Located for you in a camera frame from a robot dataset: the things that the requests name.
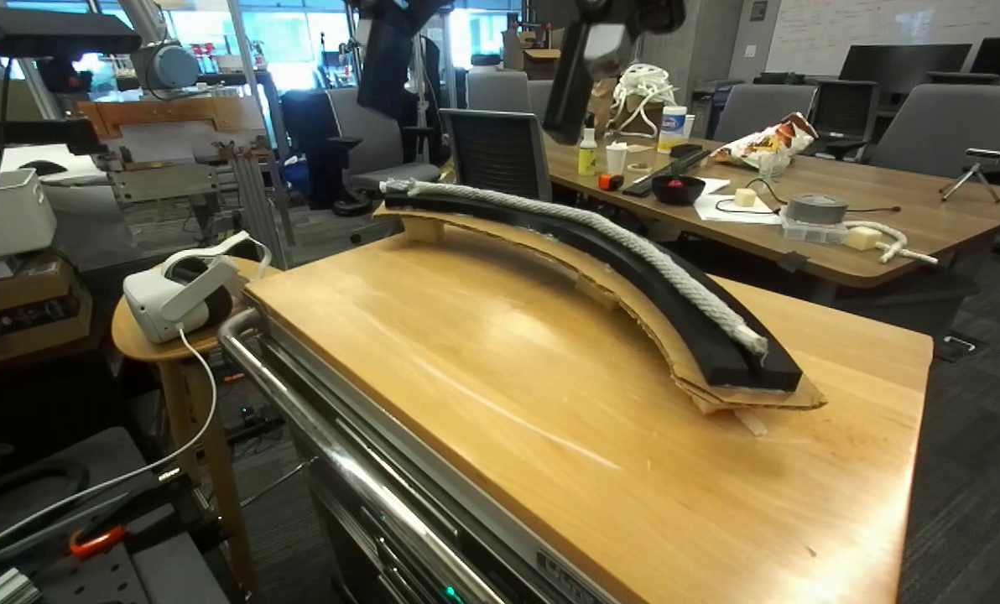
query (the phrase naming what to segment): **cup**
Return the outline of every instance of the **cup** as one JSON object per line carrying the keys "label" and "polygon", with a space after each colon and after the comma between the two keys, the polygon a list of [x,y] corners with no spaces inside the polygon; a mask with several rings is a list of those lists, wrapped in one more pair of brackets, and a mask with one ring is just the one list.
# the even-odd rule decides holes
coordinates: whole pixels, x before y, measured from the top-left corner
{"label": "cup", "polygon": [[607,176],[625,176],[628,170],[628,143],[625,142],[614,142],[607,143]]}

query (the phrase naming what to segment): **box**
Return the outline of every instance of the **box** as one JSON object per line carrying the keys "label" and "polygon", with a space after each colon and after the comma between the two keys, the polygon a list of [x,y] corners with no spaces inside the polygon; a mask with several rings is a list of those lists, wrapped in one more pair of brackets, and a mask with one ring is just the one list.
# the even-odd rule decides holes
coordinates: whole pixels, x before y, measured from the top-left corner
{"label": "box", "polygon": [[0,260],[50,247],[58,214],[32,167],[0,170]]}
{"label": "box", "polygon": [[0,362],[68,349],[93,337],[93,300],[58,254],[32,254],[0,279]]}

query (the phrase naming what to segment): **bottle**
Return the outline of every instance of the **bottle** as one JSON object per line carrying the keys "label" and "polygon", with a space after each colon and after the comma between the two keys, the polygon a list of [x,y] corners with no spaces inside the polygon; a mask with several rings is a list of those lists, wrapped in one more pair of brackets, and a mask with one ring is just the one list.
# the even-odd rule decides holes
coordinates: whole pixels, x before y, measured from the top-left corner
{"label": "bottle", "polygon": [[671,153],[676,143],[690,142],[690,107],[665,104],[662,112],[662,134],[657,134],[657,153]]}
{"label": "bottle", "polygon": [[596,142],[596,128],[580,128],[580,142],[579,142],[579,176],[596,176],[599,170],[599,142]]}

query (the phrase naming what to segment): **paper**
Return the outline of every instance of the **paper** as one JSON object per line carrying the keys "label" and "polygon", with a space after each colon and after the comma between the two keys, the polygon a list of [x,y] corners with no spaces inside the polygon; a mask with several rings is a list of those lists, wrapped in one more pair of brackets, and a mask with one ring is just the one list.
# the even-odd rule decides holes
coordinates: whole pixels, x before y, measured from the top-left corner
{"label": "paper", "polygon": [[703,221],[737,221],[737,225],[781,225],[781,218],[756,198],[752,206],[737,201],[737,187],[725,178],[705,178],[705,192],[695,201]]}

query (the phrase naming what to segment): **table leg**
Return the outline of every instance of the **table leg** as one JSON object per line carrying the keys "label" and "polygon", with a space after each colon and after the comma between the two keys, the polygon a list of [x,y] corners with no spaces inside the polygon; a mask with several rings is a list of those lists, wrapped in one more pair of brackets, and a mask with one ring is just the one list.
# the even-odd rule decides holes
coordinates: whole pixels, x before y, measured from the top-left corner
{"label": "table leg", "polygon": [[[205,369],[195,359],[161,362],[161,388],[166,388],[173,447],[181,447],[200,432],[200,427],[209,416],[213,394],[209,394]],[[205,431],[202,442],[185,456],[185,470],[191,478],[209,472],[215,509],[222,516],[222,534],[231,553],[234,584],[243,594],[253,594],[256,566],[253,566],[253,549],[250,549],[244,521],[243,521],[240,489],[234,489],[231,449],[228,449],[222,421],[215,421]]]}

